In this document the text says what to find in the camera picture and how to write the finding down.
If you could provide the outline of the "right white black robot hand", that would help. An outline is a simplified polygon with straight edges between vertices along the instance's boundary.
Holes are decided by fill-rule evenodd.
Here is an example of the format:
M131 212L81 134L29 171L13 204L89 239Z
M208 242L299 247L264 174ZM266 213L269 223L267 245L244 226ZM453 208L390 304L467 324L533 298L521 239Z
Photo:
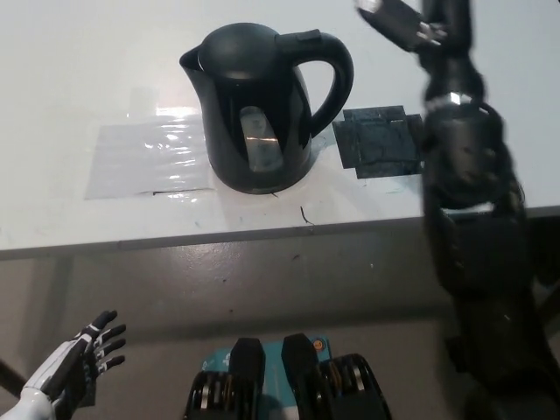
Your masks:
M360 16L384 38L408 53L441 46L447 33L441 24L428 23L400 0L358 0Z

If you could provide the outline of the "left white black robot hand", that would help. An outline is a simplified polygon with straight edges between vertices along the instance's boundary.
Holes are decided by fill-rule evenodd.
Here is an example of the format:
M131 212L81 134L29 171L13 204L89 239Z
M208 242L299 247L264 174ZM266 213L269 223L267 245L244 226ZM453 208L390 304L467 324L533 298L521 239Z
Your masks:
M125 362L114 354L126 344L126 325L114 326L116 311L103 311L71 339L59 345L31 375L25 390L42 392L47 400L72 409L80 407L96 387L97 379Z

